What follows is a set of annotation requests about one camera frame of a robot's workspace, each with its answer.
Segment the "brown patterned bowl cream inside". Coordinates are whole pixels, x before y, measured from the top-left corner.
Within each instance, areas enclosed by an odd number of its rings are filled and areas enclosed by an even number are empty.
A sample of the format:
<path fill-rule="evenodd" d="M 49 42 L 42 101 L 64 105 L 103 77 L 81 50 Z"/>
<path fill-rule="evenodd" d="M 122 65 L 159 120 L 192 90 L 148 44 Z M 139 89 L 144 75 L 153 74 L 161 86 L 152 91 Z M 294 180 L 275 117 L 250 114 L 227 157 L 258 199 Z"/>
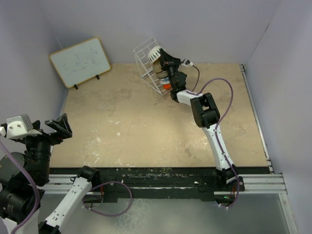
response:
<path fill-rule="evenodd" d="M 168 73 L 167 71 L 161 71 L 161 72 L 156 73 L 156 77 L 158 79 L 165 79 L 165 78 L 168 78 Z"/>

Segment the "black glossy bowl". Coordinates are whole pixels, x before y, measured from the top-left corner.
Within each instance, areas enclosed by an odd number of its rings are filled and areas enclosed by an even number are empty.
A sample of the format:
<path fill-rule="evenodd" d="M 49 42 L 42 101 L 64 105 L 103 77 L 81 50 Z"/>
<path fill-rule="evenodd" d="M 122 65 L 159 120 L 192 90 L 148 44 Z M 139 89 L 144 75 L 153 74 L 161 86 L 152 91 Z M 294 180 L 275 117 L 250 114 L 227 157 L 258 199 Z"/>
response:
<path fill-rule="evenodd" d="M 153 63 L 153 71 L 154 71 L 154 73 L 156 73 L 156 74 L 162 73 L 162 72 L 163 72 L 162 67 L 161 67 L 161 64 L 160 64 L 160 60 L 156 60 L 156 61 Z"/>

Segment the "white bowl with orange rim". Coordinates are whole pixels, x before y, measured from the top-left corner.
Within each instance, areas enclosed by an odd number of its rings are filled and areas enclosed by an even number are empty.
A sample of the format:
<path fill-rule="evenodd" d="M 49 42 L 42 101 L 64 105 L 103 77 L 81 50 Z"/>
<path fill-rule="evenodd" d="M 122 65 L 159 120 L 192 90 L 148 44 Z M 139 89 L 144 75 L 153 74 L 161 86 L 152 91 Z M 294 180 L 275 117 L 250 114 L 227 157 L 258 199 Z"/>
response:
<path fill-rule="evenodd" d="M 152 48 L 149 53 L 148 53 L 148 61 L 150 63 L 154 63 L 155 61 L 157 61 L 160 57 L 161 57 L 161 53 L 160 50 L 162 49 L 161 46 L 155 46 L 154 48 Z"/>

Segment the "blue and white bowl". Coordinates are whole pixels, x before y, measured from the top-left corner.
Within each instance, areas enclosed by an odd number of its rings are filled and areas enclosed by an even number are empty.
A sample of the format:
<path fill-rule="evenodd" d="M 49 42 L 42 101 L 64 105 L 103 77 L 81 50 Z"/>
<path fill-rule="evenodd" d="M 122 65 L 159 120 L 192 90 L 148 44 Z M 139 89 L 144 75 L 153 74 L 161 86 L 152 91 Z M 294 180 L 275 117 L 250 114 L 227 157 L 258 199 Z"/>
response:
<path fill-rule="evenodd" d="M 170 84 L 169 78 L 160 78 L 160 79 L 159 79 L 159 82 L 160 82 L 162 85 Z"/>

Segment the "white wire dish rack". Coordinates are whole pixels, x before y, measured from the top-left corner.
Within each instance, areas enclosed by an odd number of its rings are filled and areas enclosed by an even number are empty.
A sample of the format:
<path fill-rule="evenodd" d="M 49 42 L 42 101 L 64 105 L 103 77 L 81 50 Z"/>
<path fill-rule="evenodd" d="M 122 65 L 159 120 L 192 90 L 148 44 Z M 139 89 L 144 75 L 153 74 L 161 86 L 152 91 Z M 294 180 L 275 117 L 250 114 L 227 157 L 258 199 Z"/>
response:
<path fill-rule="evenodd" d="M 170 90 L 165 89 L 160 83 L 159 79 L 153 71 L 152 64 L 148 60 L 148 53 L 155 46 L 159 46 L 159 44 L 154 37 L 151 37 L 150 39 L 137 46 L 133 50 L 133 52 L 141 79 L 158 94 L 164 96 Z"/>

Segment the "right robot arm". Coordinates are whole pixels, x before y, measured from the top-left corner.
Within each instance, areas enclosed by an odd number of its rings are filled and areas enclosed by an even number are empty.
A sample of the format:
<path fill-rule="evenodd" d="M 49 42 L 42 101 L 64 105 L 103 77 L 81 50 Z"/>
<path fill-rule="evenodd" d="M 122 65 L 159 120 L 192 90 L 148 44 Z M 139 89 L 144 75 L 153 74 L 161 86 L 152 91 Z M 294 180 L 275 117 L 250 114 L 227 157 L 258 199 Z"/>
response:
<path fill-rule="evenodd" d="M 236 182 L 236 191 L 240 189 L 240 181 L 236 166 L 234 165 L 221 134 L 220 123 L 226 114 L 220 115 L 212 94 L 194 93 L 186 88 L 187 75 L 178 70 L 181 60 L 167 54 L 159 48 L 160 66 L 166 72 L 171 85 L 171 98 L 173 101 L 189 105 L 192 109 L 196 125 L 205 133 L 213 152 L 217 186 L 223 191 L 229 190 Z"/>

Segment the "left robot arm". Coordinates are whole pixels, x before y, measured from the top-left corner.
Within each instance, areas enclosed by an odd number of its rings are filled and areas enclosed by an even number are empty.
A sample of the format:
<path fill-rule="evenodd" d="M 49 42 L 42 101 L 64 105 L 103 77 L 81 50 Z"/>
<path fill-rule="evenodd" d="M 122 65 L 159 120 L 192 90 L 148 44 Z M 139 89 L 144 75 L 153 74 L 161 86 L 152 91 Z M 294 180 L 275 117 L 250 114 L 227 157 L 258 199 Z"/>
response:
<path fill-rule="evenodd" d="M 0 126 L 1 137 L 26 147 L 24 153 L 11 153 L 0 145 L 5 153 L 0 160 L 0 217 L 10 234 L 64 233 L 77 205 L 89 191 L 100 187 L 99 170 L 83 166 L 60 204 L 44 221 L 38 221 L 43 186 L 50 181 L 51 148 L 73 135 L 67 114 L 47 120 L 45 125 L 54 131 L 44 132 L 39 120 L 32 122 L 24 114 L 8 118 Z"/>

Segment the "whiteboard with wooden frame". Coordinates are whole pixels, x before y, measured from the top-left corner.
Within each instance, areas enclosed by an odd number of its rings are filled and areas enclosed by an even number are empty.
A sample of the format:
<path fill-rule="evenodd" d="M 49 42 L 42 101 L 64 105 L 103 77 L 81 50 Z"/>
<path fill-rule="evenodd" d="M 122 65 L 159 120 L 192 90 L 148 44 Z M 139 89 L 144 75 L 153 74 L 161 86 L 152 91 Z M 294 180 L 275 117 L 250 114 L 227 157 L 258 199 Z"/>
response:
<path fill-rule="evenodd" d="M 78 85 L 111 69 L 98 37 L 82 41 L 49 55 L 49 60 L 66 88 Z"/>

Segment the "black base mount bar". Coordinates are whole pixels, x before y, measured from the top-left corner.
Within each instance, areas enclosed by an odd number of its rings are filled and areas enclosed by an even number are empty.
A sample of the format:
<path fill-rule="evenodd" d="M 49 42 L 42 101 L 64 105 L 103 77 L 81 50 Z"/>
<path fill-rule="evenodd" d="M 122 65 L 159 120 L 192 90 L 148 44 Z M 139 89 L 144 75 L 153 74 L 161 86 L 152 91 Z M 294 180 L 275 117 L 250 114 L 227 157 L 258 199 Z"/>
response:
<path fill-rule="evenodd" d="M 105 184 L 104 202 L 130 197 L 232 202 L 236 192 L 245 190 L 242 177 L 223 184 L 212 167 L 102 167 L 98 171 L 96 184 Z"/>

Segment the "aluminium rail frame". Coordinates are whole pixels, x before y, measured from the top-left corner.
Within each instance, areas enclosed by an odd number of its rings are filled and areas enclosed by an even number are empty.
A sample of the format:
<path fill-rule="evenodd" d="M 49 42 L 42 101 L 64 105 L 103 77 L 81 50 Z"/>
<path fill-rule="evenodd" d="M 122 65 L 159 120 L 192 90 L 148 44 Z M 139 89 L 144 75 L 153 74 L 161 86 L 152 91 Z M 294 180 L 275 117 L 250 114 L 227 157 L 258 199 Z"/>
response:
<path fill-rule="evenodd" d="M 227 76 L 234 89 L 234 110 L 222 129 L 245 186 L 236 194 L 278 195 L 288 231 L 297 233 L 284 177 L 273 171 L 243 65 L 202 63 L 199 67 L 203 81 L 211 75 Z M 62 110 L 72 117 L 74 130 L 83 127 L 89 134 L 86 139 L 75 134 L 64 153 L 53 149 L 50 182 L 44 186 L 47 194 L 66 194 L 82 164 L 96 169 L 214 168 L 206 137 L 186 127 L 195 124 L 187 108 L 177 109 L 169 104 L 169 93 L 161 96 L 144 85 L 137 65 L 115 63 L 103 79 L 102 85 L 89 81 L 66 97 Z"/>

